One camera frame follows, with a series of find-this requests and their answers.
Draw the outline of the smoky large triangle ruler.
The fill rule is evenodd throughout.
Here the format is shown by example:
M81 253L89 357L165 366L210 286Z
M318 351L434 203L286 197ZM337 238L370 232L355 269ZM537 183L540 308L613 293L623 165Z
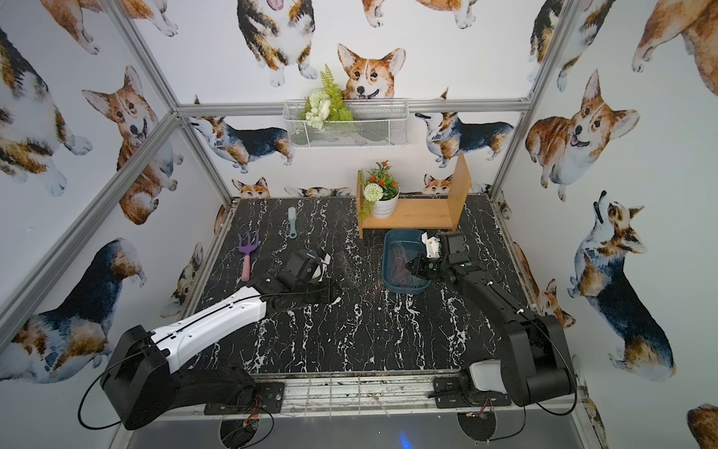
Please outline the smoky large triangle ruler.
M413 251L408 250L401 242L394 242L390 246L391 267L388 280L391 286L401 288L417 288L421 280L415 278L406 269L406 264L415 258Z

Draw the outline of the teal plastic storage box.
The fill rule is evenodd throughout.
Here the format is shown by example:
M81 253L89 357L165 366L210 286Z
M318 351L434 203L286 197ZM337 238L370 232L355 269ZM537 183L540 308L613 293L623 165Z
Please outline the teal plastic storage box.
M390 293L419 295L430 286L430 280L411 274L407 265L426 254L423 232L416 229L392 229L384 239L381 278Z

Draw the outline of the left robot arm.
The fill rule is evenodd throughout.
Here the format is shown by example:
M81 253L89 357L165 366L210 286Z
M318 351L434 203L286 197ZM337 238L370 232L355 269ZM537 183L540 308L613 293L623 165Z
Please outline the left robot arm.
M256 275L226 299L176 323L121 336L106 370L96 379L126 430L138 430L164 413L201 404L258 408L258 387L243 368L190 372L184 366L230 334L281 312L329 304L341 295L327 278L332 257L298 250L276 273Z

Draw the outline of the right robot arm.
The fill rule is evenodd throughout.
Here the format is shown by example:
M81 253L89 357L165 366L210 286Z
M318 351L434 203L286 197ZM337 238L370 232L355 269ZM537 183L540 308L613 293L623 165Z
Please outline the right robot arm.
M412 275L441 281L482 311L499 336L495 357L472 363L473 390L504 394L518 406L578 394L564 329L512 296L466 251L458 232L421 234L424 250L408 263Z

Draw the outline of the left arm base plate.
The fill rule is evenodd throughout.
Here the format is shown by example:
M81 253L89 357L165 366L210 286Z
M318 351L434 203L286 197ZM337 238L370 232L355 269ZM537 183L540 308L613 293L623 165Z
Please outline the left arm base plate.
M284 382L259 382L253 387L243 387L231 400L208 403L204 415L250 415L261 411L280 413L285 387Z

